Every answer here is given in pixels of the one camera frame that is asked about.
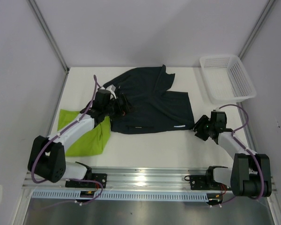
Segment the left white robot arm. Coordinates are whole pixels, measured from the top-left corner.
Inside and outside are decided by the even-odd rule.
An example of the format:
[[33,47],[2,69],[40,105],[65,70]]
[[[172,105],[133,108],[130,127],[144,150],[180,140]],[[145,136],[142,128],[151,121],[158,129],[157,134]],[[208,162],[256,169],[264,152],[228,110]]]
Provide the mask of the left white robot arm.
[[67,150],[84,134],[96,128],[106,117],[123,117],[132,109],[124,93],[98,90],[89,104],[57,133],[39,135],[32,144],[28,170],[34,183],[61,179],[75,180],[86,188],[92,183],[91,168],[87,165],[66,161]]

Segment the lime green shorts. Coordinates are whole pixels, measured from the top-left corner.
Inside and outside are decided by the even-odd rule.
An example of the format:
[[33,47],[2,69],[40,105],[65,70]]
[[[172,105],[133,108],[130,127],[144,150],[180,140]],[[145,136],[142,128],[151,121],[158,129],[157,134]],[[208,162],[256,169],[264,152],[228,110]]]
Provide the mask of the lime green shorts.
[[[68,111],[61,109],[59,111],[58,130],[62,129],[72,122],[80,113],[78,111]],[[105,117],[91,131],[88,131],[73,143],[65,153],[66,157],[88,157],[100,155],[111,136],[110,118]]]

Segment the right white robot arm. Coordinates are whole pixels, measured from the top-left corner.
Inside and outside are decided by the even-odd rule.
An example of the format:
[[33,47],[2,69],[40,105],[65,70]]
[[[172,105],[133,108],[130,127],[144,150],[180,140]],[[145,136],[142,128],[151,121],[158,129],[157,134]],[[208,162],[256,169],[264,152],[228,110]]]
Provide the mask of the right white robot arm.
[[251,199],[269,197],[272,193],[270,159],[266,154],[246,147],[231,128],[227,128],[225,112],[213,110],[208,117],[202,115],[195,123],[195,136],[203,141],[212,139],[233,157],[232,168],[210,166],[206,170],[205,185],[215,189],[223,184],[232,190],[234,196]]

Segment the dark green shorts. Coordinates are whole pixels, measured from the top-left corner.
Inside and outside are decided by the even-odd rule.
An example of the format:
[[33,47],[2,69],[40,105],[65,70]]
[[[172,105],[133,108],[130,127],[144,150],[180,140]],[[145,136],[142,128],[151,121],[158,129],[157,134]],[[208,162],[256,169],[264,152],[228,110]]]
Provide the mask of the dark green shorts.
[[133,68],[105,83],[105,88],[114,85],[132,106],[127,115],[110,118],[111,130],[132,135],[193,129],[189,95],[170,90],[174,79],[162,65]]

